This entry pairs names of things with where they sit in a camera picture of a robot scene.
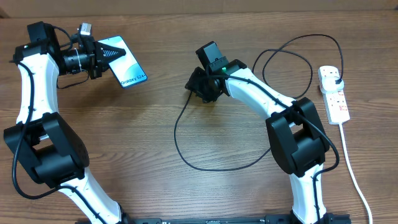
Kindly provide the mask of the Samsung Galaxy smartphone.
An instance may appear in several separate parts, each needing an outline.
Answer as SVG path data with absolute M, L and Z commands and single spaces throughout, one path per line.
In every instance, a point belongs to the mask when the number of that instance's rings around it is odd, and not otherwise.
M 109 63 L 111 71 L 123 88 L 147 81 L 147 75 L 120 35 L 102 39 L 99 42 L 126 51 L 126 55 Z

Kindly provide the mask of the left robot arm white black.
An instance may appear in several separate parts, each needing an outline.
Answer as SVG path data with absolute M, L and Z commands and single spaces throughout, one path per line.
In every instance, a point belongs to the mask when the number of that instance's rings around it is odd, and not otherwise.
M 29 24 L 27 31 L 29 43 L 18 46 L 12 59 L 21 73 L 21 108 L 16 124 L 4 130 L 12 167 L 22 166 L 35 183 L 47 185 L 50 194 L 69 197 L 89 223 L 130 223 L 122 206 L 93 177 L 88 151 L 60 116 L 57 101 L 59 76 L 85 72 L 99 78 L 127 50 L 96 41 L 88 23 L 63 45 L 57 26 L 40 21 Z

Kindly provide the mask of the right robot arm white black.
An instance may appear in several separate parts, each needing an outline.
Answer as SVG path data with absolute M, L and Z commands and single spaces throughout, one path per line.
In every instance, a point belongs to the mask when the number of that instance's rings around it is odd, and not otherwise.
M 246 64 L 229 61 L 213 41 L 196 52 L 201 62 L 185 88 L 203 102 L 226 94 L 243 102 L 266 122 L 270 150 L 289 175 L 294 203 L 288 223 L 330 223 L 322 199 L 321 174 L 331 146 L 315 105 L 308 99 L 284 96 L 260 81 Z

